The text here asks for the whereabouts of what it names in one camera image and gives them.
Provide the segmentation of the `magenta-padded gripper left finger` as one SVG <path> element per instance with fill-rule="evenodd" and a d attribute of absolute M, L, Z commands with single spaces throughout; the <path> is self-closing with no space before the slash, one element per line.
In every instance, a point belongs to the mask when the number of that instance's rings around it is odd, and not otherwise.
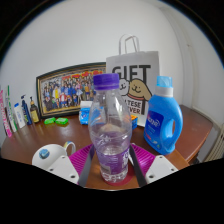
<path fill-rule="evenodd" d="M 60 156 L 47 171 L 85 187 L 94 154 L 95 148 L 90 144 L 71 156 Z"/>

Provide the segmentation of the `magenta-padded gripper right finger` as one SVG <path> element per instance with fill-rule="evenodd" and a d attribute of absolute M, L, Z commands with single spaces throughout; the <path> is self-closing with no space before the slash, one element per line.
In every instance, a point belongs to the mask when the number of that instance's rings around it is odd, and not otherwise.
<path fill-rule="evenodd" d="M 163 155 L 155 156 L 135 144 L 130 145 L 129 154 L 140 187 L 178 171 Z"/>

